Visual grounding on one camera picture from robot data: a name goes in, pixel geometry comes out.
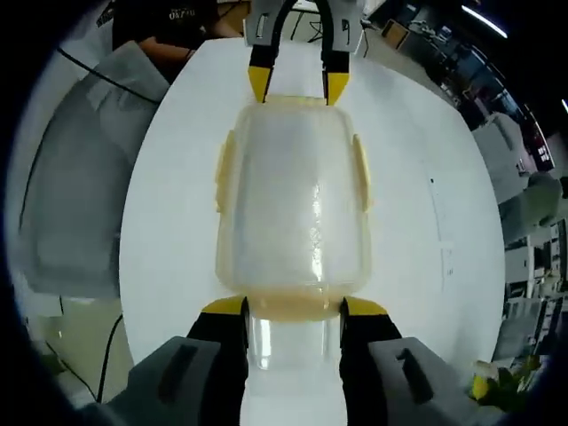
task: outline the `white tabletop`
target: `white tabletop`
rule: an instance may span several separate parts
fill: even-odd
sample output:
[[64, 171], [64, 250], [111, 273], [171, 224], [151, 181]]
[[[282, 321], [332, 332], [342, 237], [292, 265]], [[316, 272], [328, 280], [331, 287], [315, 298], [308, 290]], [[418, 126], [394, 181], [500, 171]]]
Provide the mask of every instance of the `white tabletop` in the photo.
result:
[[[215, 274], [215, 170], [237, 114], [254, 100], [242, 40], [206, 42], [163, 100], [130, 181], [121, 299], [135, 362], [186, 335], [229, 296]], [[320, 51], [283, 42], [269, 93], [321, 96]], [[484, 161], [465, 122], [421, 85], [351, 60], [337, 107], [367, 150], [372, 274], [356, 296], [461, 371], [489, 360], [501, 323], [504, 250]]]

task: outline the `black shirt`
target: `black shirt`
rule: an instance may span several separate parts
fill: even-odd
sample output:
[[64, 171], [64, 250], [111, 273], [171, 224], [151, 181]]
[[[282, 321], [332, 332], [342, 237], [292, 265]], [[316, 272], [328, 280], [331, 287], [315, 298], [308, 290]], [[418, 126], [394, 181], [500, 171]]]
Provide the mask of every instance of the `black shirt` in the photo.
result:
[[113, 47], [155, 36], [158, 43], [194, 50], [218, 20], [217, 0], [117, 0]]

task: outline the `container lid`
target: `container lid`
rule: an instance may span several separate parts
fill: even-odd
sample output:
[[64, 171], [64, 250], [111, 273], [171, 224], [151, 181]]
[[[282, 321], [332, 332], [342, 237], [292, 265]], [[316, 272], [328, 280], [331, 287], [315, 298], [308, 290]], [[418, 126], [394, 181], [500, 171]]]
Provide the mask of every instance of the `container lid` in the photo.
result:
[[217, 275], [245, 295], [343, 297], [369, 272], [367, 172], [349, 117], [316, 99], [245, 108], [217, 169]]

